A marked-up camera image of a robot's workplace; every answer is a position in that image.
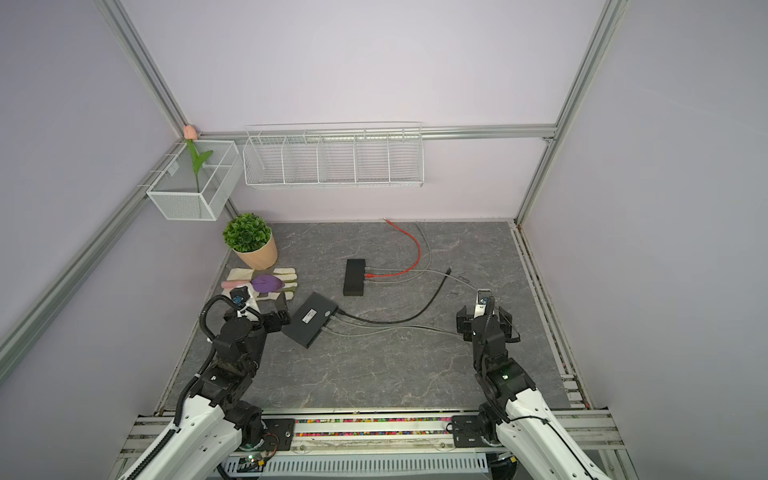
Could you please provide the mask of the black ribbed network switch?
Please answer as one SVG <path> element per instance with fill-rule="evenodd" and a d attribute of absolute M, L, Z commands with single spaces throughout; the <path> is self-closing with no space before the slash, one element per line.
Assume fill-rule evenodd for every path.
<path fill-rule="evenodd" d="M 366 260 L 348 259 L 346 261 L 345 275 L 343 282 L 344 296 L 363 296 Z"/>

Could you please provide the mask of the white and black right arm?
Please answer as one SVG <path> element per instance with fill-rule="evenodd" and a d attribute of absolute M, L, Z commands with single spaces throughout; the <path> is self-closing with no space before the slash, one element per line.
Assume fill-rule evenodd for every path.
<path fill-rule="evenodd" d="M 508 353 L 520 341 L 512 315 L 479 290 L 472 309 L 456 314 L 456 330 L 472 344 L 472 365 L 485 402 L 470 435 L 499 444 L 533 479 L 606 479 L 558 421 L 531 376 Z"/>

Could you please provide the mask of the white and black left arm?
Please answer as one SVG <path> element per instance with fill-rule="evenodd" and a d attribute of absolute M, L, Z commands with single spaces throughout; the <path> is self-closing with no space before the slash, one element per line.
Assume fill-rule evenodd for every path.
<path fill-rule="evenodd" d="M 124 479 L 205 479 L 213 472 L 228 479 L 224 463 L 238 449 L 266 446 L 252 453 L 260 468 L 279 450 L 280 438 L 267 430 L 262 409 L 242 397 L 261 366 L 267 336 L 290 324 L 286 295 L 274 299 L 274 311 L 261 313 L 248 305 L 245 289 L 233 294 L 204 304 L 198 326 L 209 353 L 179 395 L 173 419 Z"/>

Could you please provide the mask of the green plant in beige pot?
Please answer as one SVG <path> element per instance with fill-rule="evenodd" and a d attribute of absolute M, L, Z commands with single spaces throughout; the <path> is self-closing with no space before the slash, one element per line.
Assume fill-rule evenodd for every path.
<path fill-rule="evenodd" d="M 226 245 L 253 270 L 267 270 L 278 260 L 274 234 L 264 219 L 243 213 L 232 219 L 222 233 Z"/>

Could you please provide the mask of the pink tulip artificial flower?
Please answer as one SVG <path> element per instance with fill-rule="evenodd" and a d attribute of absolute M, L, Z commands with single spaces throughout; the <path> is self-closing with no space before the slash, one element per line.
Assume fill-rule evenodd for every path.
<path fill-rule="evenodd" d="M 202 166 L 212 156 L 213 151 L 208 150 L 208 151 L 200 152 L 197 149 L 196 141 L 198 140 L 198 132 L 194 126 L 185 125 L 183 128 L 183 134 L 184 134 L 187 150 L 192 160 L 192 170 L 195 178 L 196 191 L 200 193 L 201 187 L 200 187 L 200 180 L 199 180 L 199 172 Z"/>

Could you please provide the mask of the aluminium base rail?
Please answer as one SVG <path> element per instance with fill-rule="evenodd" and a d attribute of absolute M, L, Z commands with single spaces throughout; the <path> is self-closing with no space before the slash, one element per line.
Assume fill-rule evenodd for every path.
<path fill-rule="evenodd" d="M 254 450 L 223 462 L 232 479 L 411 477 L 475 475 L 490 479 L 492 464 L 513 457 L 500 444 L 448 426 L 469 411 L 310 412 L 265 415 L 271 432 Z M 639 479 L 607 410 L 552 412 L 612 479 Z M 170 416 L 139 417 L 108 479 L 129 468 L 169 423 Z"/>

